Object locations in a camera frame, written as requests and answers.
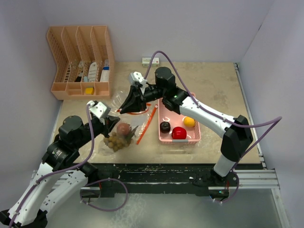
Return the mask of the black metal base frame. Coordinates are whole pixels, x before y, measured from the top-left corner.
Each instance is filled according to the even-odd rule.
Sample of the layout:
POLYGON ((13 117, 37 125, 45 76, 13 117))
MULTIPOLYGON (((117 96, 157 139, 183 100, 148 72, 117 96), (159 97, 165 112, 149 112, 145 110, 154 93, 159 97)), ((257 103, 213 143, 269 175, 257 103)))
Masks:
POLYGON ((78 168, 88 179, 86 190, 103 198, 115 194, 194 194, 216 199, 229 197, 229 188, 238 187, 233 171, 220 177, 205 164, 105 164, 78 168))

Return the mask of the white tube in organizer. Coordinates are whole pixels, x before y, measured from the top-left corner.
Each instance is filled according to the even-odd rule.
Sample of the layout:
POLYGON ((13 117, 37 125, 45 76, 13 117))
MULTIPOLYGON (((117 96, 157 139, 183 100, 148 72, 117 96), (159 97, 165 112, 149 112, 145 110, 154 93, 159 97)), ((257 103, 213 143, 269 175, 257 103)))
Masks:
POLYGON ((97 63, 92 62, 88 70, 88 75, 87 75, 88 82, 94 82, 96 80, 97 70, 98 70, 97 63))

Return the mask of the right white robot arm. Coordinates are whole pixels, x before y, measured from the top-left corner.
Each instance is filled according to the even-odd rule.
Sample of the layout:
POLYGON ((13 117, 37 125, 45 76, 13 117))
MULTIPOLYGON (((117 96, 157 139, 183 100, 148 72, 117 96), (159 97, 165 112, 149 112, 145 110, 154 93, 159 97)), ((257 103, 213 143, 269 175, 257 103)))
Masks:
POLYGON ((190 117, 215 132, 221 139, 221 156, 213 167, 211 180, 217 186, 228 181, 228 173, 239 162, 253 141, 248 120, 223 114, 194 98, 176 85, 175 75, 167 67, 155 71, 155 84, 149 84, 139 72, 128 76, 130 91, 120 113, 138 113, 148 102, 161 99, 169 111, 190 117))

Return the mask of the white blue box in organizer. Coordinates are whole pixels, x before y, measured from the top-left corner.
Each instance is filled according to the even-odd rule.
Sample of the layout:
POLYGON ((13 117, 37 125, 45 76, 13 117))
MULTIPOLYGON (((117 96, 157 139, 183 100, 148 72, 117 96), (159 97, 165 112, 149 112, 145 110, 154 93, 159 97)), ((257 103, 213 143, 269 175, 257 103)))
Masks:
POLYGON ((99 82, 109 82, 109 77, 110 77, 110 62, 108 59, 106 59, 104 61, 104 67, 102 69, 99 82))

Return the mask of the dark purple mangosteen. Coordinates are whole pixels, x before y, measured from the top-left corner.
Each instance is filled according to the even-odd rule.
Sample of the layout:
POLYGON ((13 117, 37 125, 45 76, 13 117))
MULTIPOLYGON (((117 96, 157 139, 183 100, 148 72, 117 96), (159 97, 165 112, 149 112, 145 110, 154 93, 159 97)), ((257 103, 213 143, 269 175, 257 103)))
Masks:
POLYGON ((169 122, 163 121, 160 123, 160 132, 161 133, 169 133, 171 130, 171 125, 169 122))

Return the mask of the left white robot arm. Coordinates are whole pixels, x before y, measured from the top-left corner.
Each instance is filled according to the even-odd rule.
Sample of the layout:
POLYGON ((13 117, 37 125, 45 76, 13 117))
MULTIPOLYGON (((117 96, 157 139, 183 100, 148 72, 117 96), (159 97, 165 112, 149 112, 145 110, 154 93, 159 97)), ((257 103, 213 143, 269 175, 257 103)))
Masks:
POLYGON ((51 211, 69 194, 82 184, 95 185, 101 177, 98 168, 87 159, 73 163, 81 147, 94 143, 100 134, 109 137, 119 121, 119 117, 99 119, 92 114, 86 124, 77 115, 65 118, 27 190, 12 208, 1 211, 1 223, 10 228, 44 228, 51 211))

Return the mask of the orange file organizer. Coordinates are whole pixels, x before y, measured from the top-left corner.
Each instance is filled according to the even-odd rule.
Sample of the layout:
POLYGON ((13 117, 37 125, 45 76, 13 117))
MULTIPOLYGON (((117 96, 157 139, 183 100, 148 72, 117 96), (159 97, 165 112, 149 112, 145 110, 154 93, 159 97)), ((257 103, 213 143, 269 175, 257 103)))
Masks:
POLYGON ((107 26, 51 26, 47 40, 57 65, 51 92, 58 100, 110 99, 115 58, 107 26), (99 82, 105 60, 110 62, 109 82, 99 82), (80 61, 84 63, 81 82, 74 82, 80 61), (88 70, 97 63, 94 82, 88 82, 88 70), (85 88, 93 87, 93 95, 85 95, 85 88))

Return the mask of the yellow block in organizer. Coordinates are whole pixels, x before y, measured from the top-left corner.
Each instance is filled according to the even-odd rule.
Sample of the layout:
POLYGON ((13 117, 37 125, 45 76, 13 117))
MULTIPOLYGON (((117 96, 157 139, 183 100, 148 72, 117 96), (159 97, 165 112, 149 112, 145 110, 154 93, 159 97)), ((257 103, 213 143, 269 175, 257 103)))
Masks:
POLYGON ((87 87, 85 88, 85 95, 93 95, 95 92, 93 87, 87 87))

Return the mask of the yellow orange peach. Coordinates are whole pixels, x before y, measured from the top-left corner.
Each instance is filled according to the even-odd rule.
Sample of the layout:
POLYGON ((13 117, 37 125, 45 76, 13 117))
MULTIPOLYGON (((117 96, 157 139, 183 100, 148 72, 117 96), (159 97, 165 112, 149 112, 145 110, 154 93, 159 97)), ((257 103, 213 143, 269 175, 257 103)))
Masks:
POLYGON ((193 118, 190 118, 190 117, 184 117, 183 118, 183 124, 186 126, 186 127, 194 127, 195 126, 195 120, 193 118))

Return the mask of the red apple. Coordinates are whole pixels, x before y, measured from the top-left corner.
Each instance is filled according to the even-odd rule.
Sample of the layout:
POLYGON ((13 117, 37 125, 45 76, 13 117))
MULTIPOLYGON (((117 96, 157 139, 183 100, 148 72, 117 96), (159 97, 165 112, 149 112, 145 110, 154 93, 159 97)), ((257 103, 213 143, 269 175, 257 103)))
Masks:
POLYGON ((171 132, 173 140, 184 140, 187 138, 187 131, 183 127, 174 127, 171 132))

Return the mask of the clear zip top bag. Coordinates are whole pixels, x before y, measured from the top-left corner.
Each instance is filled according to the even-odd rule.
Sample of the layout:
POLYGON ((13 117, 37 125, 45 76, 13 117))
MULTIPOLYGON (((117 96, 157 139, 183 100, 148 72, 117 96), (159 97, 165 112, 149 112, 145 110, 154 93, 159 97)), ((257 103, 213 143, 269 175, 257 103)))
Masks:
MULTIPOLYGON (((111 152, 110 149, 108 149, 105 146, 102 139, 98 148, 98 152, 102 155, 105 156, 117 155, 120 152, 133 151, 136 148, 137 143, 140 137, 142 136, 148 121, 152 119, 153 111, 156 110, 157 104, 155 101, 152 101, 147 103, 147 108, 144 111, 141 111, 139 113, 120 114, 119 108, 123 104, 123 101, 125 101, 126 98, 127 98, 127 93, 123 91, 119 91, 113 96, 112 102, 110 103, 110 107, 111 107, 110 115, 119 117, 120 118, 119 123, 127 123, 131 126, 132 129, 128 135, 131 138, 133 138, 133 143, 130 144, 128 147, 118 150, 117 152, 111 152)), ((114 129, 110 132, 109 135, 111 135, 112 132, 116 132, 116 128, 119 123, 115 125, 114 129)))

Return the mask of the black white item in organizer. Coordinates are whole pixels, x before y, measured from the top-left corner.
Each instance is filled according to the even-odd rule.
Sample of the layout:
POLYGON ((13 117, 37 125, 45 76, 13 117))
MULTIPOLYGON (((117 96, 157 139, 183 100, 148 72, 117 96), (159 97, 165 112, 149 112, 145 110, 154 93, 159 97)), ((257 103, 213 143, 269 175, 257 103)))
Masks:
POLYGON ((84 69, 84 63, 81 60, 78 64, 77 71, 76 71, 76 77, 74 79, 74 82, 81 82, 82 76, 83 76, 83 69, 84 69))

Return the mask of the pink plastic basket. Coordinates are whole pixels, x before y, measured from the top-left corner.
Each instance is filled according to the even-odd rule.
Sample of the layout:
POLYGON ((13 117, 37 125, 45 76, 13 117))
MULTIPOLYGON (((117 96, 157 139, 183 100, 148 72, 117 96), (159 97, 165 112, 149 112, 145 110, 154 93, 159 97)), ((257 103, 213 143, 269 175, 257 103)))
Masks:
POLYGON ((195 125, 193 127, 188 127, 184 124, 184 119, 186 116, 179 115, 173 111, 169 111, 162 100, 158 100, 158 137, 160 142, 162 143, 188 143, 188 144, 196 144, 201 140, 201 132, 200 125, 195 121, 195 125), (162 133, 160 124, 162 122, 168 122, 170 124, 170 131, 168 133, 162 133), (182 127, 186 130, 187 137, 182 139, 173 139, 171 136, 172 130, 175 127, 182 127))

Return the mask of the small green white box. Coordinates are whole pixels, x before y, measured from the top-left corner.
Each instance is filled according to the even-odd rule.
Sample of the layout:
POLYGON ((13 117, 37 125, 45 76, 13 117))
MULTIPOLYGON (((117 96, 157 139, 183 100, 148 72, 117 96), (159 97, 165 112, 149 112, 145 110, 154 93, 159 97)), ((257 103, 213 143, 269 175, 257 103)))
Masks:
POLYGON ((159 67, 160 66, 160 59, 158 57, 154 57, 153 60, 151 60, 151 57, 143 57, 142 58, 142 66, 148 67, 151 63, 151 67, 159 67))

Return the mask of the brown passion fruit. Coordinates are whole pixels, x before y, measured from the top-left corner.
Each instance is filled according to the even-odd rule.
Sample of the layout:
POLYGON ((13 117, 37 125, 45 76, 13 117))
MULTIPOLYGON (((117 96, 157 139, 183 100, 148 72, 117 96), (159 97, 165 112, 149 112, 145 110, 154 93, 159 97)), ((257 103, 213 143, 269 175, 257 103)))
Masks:
POLYGON ((131 129, 132 128, 128 123, 119 123, 116 128, 116 133, 120 136, 127 136, 131 129))

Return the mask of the brown longan bunch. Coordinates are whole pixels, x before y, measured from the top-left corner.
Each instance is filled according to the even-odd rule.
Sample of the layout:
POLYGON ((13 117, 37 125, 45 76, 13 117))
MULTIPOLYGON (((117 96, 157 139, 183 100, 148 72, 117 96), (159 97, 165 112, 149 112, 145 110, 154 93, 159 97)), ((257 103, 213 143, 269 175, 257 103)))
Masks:
POLYGON ((131 138, 129 135, 121 135, 116 132, 112 132, 108 138, 103 139, 103 142, 111 152, 117 152, 118 150, 132 144, 133 138, 131 138))

